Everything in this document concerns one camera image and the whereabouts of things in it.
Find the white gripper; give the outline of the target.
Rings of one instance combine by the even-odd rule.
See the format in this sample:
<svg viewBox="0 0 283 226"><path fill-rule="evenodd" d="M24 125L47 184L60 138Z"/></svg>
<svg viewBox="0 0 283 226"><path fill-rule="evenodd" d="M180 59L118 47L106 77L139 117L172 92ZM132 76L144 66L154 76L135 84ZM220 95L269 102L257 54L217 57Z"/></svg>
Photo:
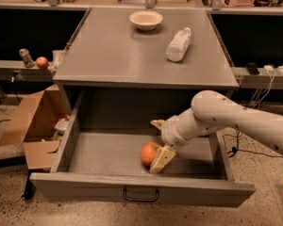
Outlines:
<svg viewBox="0 0 283 226"><path fill-rule="evenodd" d="M150 172L156 174L161 172L173 160L175 150L180 150L188 144L190 125L185 116L172 116L167 121L151 120L150 123L161 130L162 141L166 144L157 149L151 164Z"/></svg>

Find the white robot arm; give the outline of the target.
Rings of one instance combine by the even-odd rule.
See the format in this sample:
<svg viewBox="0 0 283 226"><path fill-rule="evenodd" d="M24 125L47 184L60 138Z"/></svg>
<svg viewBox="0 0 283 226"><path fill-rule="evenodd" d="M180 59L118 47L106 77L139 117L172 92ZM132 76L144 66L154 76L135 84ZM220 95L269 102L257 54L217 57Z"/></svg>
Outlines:
<svg viewBox="0 0 283 226"><path fill-rule="evenodd" d="M183 113L166 121L152 120L151 124L160 130L164 143L151 163L152 173L161 172L193 138L225 127L237 129L283 155L282 115L238 105L213 90L203 90L194 95L191 107Z"/></svg>

